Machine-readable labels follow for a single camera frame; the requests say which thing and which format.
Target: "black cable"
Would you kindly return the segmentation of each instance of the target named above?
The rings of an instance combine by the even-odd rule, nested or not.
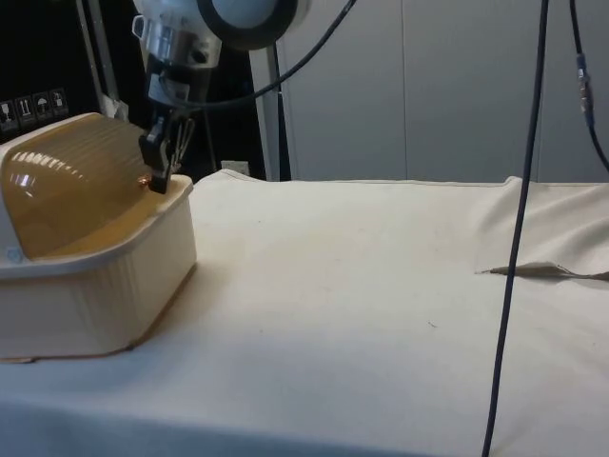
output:
[[[583,51],[581,50],[580,21],[578,20],[578,9],[575,5],[575,0],[571,0],[569,6],[571,8],[571,24],[573,25],[575,49],[578,54],[582,54]]]
[[[277,78],[276,81],[265,86],[260,90],[256,90],[249,95],[244,97],[235,98],[233,100],[226,100],[224,102],[215,102],[215,103],[192,103],[185,100],[176,99],[169,90],[167,90],[167,86],[165,84],[165,76],[161,74],[159,81],[161,83],[161,88],[165,95],[171,100],[176,106],[181,106],[186,109],[202,109],[204,111],[218,110],[218,109],[233,109],[238,108],[243,105],[247,105],[249,103],[255,102],[257,98],[262,97],[266,93],[271,92],[278,88],[282,83],[291,78],[294,74],[296,74],[302,67],[308,64],[313,57],[320,51],[321,48],[324,47],[325,43],[330,39],[330,37],[334,34],[339,25],[343,22],[345,17],[349,14],[353,6],[357,3],[357,0],[348,0],[343,10],[339,13],[339,15],[334,19],[332,24],[328,30],[324,33],[322,38],[317,42],[317,44],[290,70]]]
[[[594,145],[594,149],[597,152],[597,156],[599,157],[602,165],[609,173],[609,160],[607,160],[607,156],[605,155],[602,150],[602,147],[600,146],[600,141],[597,137],[597,130],[594,128],[594,126],[588,126],[588,131],[590,132],[590,138],[592,139],[592,144]]]
[[[533,152],[535,150],[535,138],[540,117],[541,90],[543,84],[543,70],[545,66],[545,40],[548,26],[548,6],[549,0],[541,0],[540,15],[540,37],[537,50],[537,69],[535,73],[535,88],[533,94],[533,108],[531,109],[531,119],[529,122],[529,133],[526,143],[526,154],[524,156],[524,170],[522,171],[521,199],[518,206],[518,216],[516,227],[514,228],[514,240],[512,241],[512,251],[510,254],[509,269],[505,282],[505,294],[503,297],[503,312],[501,314],[501,325],[499,338],[497,341],[497,353],[495,355],[495,368],[493,371],[493,387],[491,389],[491,402],[488,410],[488,423],[484,436],[484,446],[482,457],[488,457],[493,441],[493,431],[495,429],[495,419],[497,417],[497,402],[499,400],[499,387],[501,381],[501,364],[503,361],[503,350],[505,348],[505,337],[507,335],[507,324],[510,317],[512,304],[512,290],[514,289],[514,278],[516,276],[516,264],[518,262],[518,252],[521,245],[522,226],[524,224],[524,213],[526,211],[526,201],[531,182],[531,168],[533,165]]]
[[[583,52],[583,46],[581,45],[580,35],[580,21],[578,20],[578,9],[576,6],[576,0],[570,0],[569,6],[571,8],[571,24],[573,25],[573,38],[575,40],[575,49],[578,53],[578,79],[580,81],[580,99],[581,99],[581,111],[583,112],[590,132],[590,138],[592,144],[600,162],[609,173],[609,160],[602,150],[599,138],[597,136],[597,130],[595,128],[595,115],[594,115],[594,99],[592,93],[592,87],[590,85],[590,75],[588,74],[588,68],[586,64],[586,56]]]

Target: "translucent lid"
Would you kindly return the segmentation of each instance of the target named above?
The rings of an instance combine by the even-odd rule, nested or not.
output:
[[[9,149],[1,168],[3,199],[30,260],[82,253],[70,247],[111,227],[150,193],[138,183],[147,173],[141,134],[92,114]]]

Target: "warning sticker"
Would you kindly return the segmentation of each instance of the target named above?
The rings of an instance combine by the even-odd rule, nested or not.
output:
[[[34,110],[39,121],[48,121],[53,118],[53,110],[50,105],[49,94],[46,92],[34,93],[32,96]]]
[[[15,98],[15,106],[21,127],[27,127],[36,123],[36,114],[34,114],[34,105],[31,102],[31,97]]]
[[[15,113],[12,100],[0,102],[0,131],[13,131],[19,129],[19,121]]]
[[[49,91],[50,105],[55,116],[65,116],[69,112],[68,100],[63,89],[53,89]]]

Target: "plastic container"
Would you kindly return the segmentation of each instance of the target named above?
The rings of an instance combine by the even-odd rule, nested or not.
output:
[[[0,147],[0,359],[131,348],[194,266],[192,183],[142,187],[141,134],[87,114]]]

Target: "white tablecloth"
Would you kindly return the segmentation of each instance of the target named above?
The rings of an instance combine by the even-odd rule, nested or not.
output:
[[[149,342],[0,366],[0,455],[479,454],[504,278],[476,271],[507,263],[489,233],[518,187],[207,178],[198,267]],[[606,208],[606,186],[536,186],[531,211],[586,192]],[[609,238],[592,212],[584,269]],[[605,283],[517,280],[495,455],[607,455],[608,333]]]

